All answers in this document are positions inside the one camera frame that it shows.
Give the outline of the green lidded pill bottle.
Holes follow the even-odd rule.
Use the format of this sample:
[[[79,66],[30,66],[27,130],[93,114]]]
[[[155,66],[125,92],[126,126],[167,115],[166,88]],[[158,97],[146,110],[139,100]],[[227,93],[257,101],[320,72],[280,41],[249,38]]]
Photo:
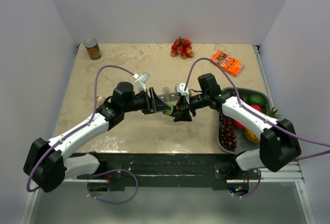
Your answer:
[[[163,111],[164,115],[171,116],[171,117],[177,117],[180,113],[180,107],[173,105],[173,104],[167,104],[169,109],[166,111]]]

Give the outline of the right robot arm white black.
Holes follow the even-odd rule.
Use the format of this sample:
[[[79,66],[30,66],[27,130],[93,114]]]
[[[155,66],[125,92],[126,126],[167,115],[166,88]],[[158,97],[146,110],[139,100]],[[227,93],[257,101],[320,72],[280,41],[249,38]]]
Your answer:
[[[211,73],[198,77],[201,92],[191,96],[186,83],[175,87],[179,100],[173,108],[175,122],[190,122],[196,110],[210,107],[230,117],[251,130],[260,140],[259,148],[235,156],[229,167],[235,179],[242,179],[250,169],[267,168],[277,172],[301,155],[301,148],[294,137],[293,124],[287,119],[277,120],[244,103],[238,92],[223,92]]]

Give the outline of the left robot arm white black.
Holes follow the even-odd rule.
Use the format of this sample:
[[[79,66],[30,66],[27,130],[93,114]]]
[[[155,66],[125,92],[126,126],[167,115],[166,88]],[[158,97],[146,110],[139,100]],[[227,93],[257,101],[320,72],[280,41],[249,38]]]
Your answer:
[[[88,153],[80,157],[72,157],[72,154],[90,140],[118,125],[127,112],[153,114],[170,109],[153,88],[135,94],[131,83],[120,82],[112,96],[85,121],[48,141],[38,138],[32,143],[23,167],[24,173],[28,175],[27,191],[33,191],[30,188],[31,182],[47,193],[69,178],[81,175],[103,178],[107,166],[96,154]]]

